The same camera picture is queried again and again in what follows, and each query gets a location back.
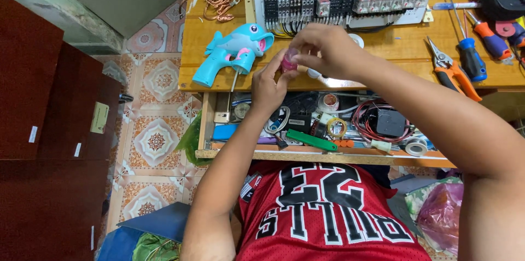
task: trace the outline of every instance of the wooden workbench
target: wooden workbench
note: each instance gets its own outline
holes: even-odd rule
[[[245,2],[241,1],[238,5],[230,9],[229,13],[235,18],[227,23],[220,23],[216,20],[201,22],[202,12],[205,5],[204,0],[197,0],[195,6],[189,8],[189,0],[184,27],[184,41],[182,52],[182,64],[179,75],[179,88],[183,91],[207,92],[207,91],[229,91],[232,87],[234,71],[231,67],[223,68],[219,71],[211,88],[202,87],[192,82],[192,77],[200,64],[206,59],[204,51],[206,46],[213,38],[216,30],[226,36],[238,26],[246,23]],[[430,0],[430,6],[438,2],[449,2],[450,0]],[[468,0],[454,0],[454,2],[468,2]],[[463,20],[463,11],[459,10],[459,16]],[[432,41],[443,52],[459,61],[459,53],[456,49],[459,38],[462,37],[458,28],[454,12],[451,11],[432,11],[434,22],[420,23],[411,25],[395,25],[374,34],[359,34],[365,43],[364,49],[373,55],[384,57],[396,63],[404,70],[409,71],[424,79],[437,82],[433,73],[433,64],[430,58],[430,51],[425,45],[426,36],[430,36]],[[472,26],[466,26],[469,36],[476,38],[476,47],[487,64],[487,80],[475,83],[476,88],[502,89],[502,90],[524,90],[525,72],[520,68],[517,61],[514,65],[507,66],[500,61],[490,58],[487,51],[482,46],[477,34],[474,34]],[[253,68],[248,76],[240,75],[235,86],[236,91],[249,91],[252,74],[261,69],[268,63],[272,56],[282,48],[288,47],[290,39],[276,38],[273,46],[266,51],[263,57],[256,58]],[[324,79],[314,80],[306,75],[299,76],[289,83],[290,90],[334,90],[345,89],[354,90],[363,88],[363,85],[353,81]]]

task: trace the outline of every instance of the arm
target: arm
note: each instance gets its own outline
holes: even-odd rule
[[[184,231],[181,261],[235,258],[229,212],[239,197],[260,132],[281,105],[288,81],[298,75],[289,71],[278,83],[273,80],[285,52],[281,50],[253,75],[250,110],[200,180]]]
[[[520,258],[525,140],[517,131],[469,98],[370,55],[341,28],[308,25],[290,46],[302,47],[295,59],[299,64],[324,75],[343,75],[378,93],[468,173],[459,259]],[[317,51],[322,58],[314,56]]]

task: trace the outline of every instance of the person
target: person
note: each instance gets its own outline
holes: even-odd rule
[[[290,47],[301,51],[293,61],[379,94],[463,171],[459,260],[523,260],[525,140],[517,131],[464,95],[369,54],[340,27],[309,24]],[[254,73],[251,109],[200,180],[181,261],[430,260],[388,208],[393,191],[363,168],[274,161],[250,167],[259,133],[298,75],[288,71],[274,81],[284,54]],[[258,185],[245,201],[247,174],[256,174]],[[236,203],[238,244],[230,226]]]

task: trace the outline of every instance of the hand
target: hand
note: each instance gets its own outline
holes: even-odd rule
[[[277,83],[273,79],[280,68],[287,49],[280,50],[272,60],[252,77],[252,106],[250,112],[270,118],[285,98],[288,82],[299,75],[297,70],[290,70],[281,75]]]
[[[359,81],[374,63],[374,56],[359,47],[340,26],[310,23],[294,37],[290,48],[301,51],[292,61],[335,79]]]

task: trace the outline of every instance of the orange-handled pliers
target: orange-handled pliers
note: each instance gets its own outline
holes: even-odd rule
[[[434,72],[436,73],[437,79],[439,82],[456,92],[459,92],[463,95],[466,95],[474,101],[481,101],[482,98],[476,93],[474,86],[470,82],[470,79],[465,74],[465,71],[458,65],[456,60],[452,60],[450,56],[441,52],[436,45],[430,40],[430,37],[427,36],[428,42],[434,53]],[[453,81],[454,78],[461,85],[461,89]]]

